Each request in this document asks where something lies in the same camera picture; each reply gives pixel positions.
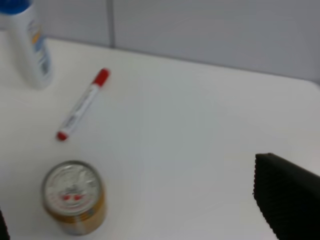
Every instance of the yellow can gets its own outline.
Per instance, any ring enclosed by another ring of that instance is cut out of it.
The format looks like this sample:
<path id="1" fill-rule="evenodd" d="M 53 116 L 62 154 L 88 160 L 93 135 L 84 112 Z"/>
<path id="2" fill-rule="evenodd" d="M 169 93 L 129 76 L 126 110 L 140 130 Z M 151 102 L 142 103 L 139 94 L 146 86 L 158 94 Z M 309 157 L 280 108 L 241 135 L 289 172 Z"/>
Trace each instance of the yellow can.
<path id="1" fill-rule="evenodd" d="M 86 235 L 104 221 L 107 207 L 104 185 L 89 164 L 63 162 L 46 175 L 42 183 L 45 210 L 71 235 Z"/>

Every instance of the black textured surface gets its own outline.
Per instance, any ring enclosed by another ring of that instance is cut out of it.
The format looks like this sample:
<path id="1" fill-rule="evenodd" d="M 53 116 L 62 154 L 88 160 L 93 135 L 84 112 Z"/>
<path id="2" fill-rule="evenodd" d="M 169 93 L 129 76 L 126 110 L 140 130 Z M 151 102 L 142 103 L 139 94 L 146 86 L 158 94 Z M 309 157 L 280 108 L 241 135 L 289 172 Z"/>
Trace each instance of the black textured surface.
<path id="1" fill-rule="evenodd" d="M 5 219 L 0 210 L 0 240 L 10 240 Z"/>
<path id="2" fill-rule="evenodd" d="M 253 195 L 279 240 L 320 240 L 320 177 L 272 153 L 257 154 Z"/>

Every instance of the white bottle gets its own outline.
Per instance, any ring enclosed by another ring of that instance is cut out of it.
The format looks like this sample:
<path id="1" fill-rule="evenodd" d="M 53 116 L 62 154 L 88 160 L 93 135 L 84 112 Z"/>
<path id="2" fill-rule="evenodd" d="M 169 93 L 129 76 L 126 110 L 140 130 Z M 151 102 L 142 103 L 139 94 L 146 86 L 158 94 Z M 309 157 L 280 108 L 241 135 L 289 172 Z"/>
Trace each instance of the white bottle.
<path id="1" fill-rule="evenodd" d="M 52 64 L 34 4 L 29 0 L 0 0 L 0 13 L 23 77 L 34 88 L 47 87 L 52 81 Z"/>

